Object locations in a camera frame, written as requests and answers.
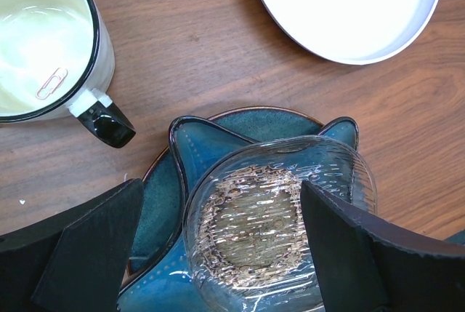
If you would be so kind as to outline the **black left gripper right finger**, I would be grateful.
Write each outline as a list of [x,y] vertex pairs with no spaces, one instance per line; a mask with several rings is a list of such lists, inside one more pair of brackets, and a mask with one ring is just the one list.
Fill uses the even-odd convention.
[[464,310],[464,246],[401,228],[308,181],[301,203],[326,311]]

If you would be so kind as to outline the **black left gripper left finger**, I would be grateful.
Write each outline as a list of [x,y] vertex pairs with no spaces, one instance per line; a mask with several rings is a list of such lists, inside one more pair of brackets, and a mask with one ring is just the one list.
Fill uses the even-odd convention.
[[1,235],[1,310],[115,311],[142,203],[130,179]]

